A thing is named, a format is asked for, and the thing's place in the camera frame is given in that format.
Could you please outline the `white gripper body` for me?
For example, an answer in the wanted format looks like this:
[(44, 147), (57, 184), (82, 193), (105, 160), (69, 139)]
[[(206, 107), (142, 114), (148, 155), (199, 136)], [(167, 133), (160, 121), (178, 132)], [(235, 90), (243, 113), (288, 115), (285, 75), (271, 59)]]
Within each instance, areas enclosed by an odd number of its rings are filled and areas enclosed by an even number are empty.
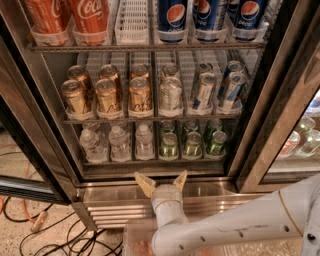
[(152, 196), (151, 203), (156, 215), (157, 227), (169, 224), (188, 223), (183, 209), (182, 192), (173, 185), (160, 185)]

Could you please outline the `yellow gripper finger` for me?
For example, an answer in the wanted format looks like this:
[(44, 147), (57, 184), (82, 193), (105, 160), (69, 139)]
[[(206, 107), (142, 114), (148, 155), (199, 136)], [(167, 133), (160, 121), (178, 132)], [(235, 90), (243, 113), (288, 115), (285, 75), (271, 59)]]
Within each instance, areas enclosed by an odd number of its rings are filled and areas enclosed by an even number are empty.
[(154, 190), (156, 189), (156, 182), (139, 172), (135, 172), (134, 176), (137, 184), (142, 189), (145, 196), (151, 198)]
[(184, 170), (173, 182), (173, 185), (180, 191), (183, 191), (184, 188), (184, 184), (186, 182), (187, 179), (187, 171)]

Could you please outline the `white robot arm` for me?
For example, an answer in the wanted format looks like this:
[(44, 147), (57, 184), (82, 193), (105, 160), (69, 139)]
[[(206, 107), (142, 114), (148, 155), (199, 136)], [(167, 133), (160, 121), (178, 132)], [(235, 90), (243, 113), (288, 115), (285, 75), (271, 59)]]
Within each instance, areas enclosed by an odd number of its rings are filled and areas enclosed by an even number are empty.
[(206, 246), (300, 236), (302, 256), (320, 256), (320, 175), (284, 187), (249, 203), (190, 222), (183, 210), (187, 173), (171, 184), (137, 172), (135, 180), (151, 199), (158, 230), (156, 256), (191, 256)]

